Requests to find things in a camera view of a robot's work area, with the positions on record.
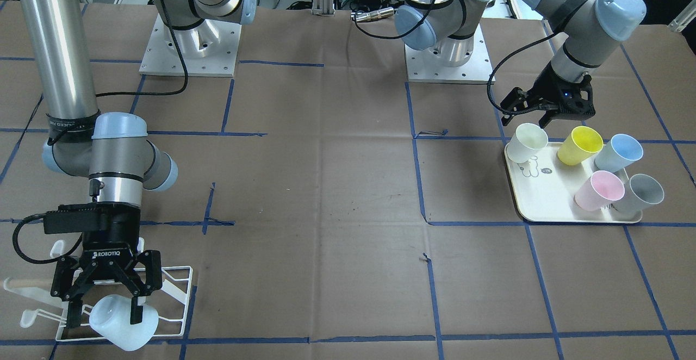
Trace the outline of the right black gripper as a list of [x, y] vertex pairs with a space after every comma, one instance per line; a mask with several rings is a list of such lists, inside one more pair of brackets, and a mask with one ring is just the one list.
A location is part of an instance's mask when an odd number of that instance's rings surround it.
[[[113, 279], [130, 291], [130, 325], [142, 322], [144, 306], [141, 296], [150, 296], [163, 286], [161, 253], [146, 250], [138, 255], [141, 209], [124, 202], [89, 202], [78, 204], [79, 229], [82, 230], [83, 252], [79, 261], [72, 256], [57, 259], [51, 295], [68, 303], [66, 328], [80, 326], [84, 301], [82, 297], [94, 286], [94, 281]], [[108, 262], [117, 264], [117, 276]], [[146, 280], [134, 270], [137, 263], [145, 268]], [[78, 268], [82, 272], [73, 281]]]

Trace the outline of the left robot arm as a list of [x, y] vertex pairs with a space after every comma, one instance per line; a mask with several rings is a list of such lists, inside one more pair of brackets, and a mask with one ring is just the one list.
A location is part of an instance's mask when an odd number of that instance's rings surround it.
[[[397, 37], [416, 50], [470, 45], [489, 0], [405, 0], [394, 16]], [[552, 120], [586, 120], [595, 115], [591, 74], [628, 40], [644, 20], [643, 0], [522, 0], [549, 21], [552, 35], [567, 35], [562, 47], [530, 90], [514, 88], [500, 104], [502, 124], [517, 115], [544, 111]]]

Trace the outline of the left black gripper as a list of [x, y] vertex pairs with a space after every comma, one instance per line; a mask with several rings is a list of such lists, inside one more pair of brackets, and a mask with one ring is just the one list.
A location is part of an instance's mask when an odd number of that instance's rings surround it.
[[502, 126], [509, 125], [512, 118], [517, 115], [544, 110], [545, 113], [539, 119], [538, 125], [542, 129], [546, 129], [550, 122], [559, 116], [559, 112], [557, 112], [558, 84], [561, 79], [555, 72], [542, 72], [529, 91], [521, 88], [512, 89], [500, 105], [503, 109]]

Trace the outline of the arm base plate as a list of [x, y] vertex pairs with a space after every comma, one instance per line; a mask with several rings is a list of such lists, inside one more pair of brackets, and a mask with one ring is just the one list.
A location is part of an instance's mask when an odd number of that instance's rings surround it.
[[[242, 26], [205, 20], [190, 30], [176, 30], [177, 43], [192, 77], [234, 77]], [[169, 29], [157, 16], [139, 72], [142, 75], [182, 77], [184, 72]]]
[[493, 70], [481, 26], [462, 41], [445, 38], [422, 51], [405, 46], [405, 60], [410, 82], [485, 85]]

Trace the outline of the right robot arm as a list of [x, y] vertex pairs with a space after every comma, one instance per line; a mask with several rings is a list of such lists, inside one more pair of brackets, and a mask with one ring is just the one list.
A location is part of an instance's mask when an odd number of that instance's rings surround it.
[[142, 192], [171, 187], [176, 162], [149, 141], [144, 119], [99, 109], [79, 0], [20, 1], [49, 106], [43, 161], [52, 171], [89, 179], [91, 201], [28, 216], [13, 233], [13, 247], [40, 263], [19, 246], [20, 229], [34, 220], [42, 220], [46, 234], [79, 233], [79, 257], [69, 250], [43, 261], [55, 263], [50, 295], [67, 305], [66, 327], [79, 327], [84, 295], [100, 281], [127, 288], [125, 321], [139, 326], [147, 296], [163, 286], [159, 251], [138, 249]]

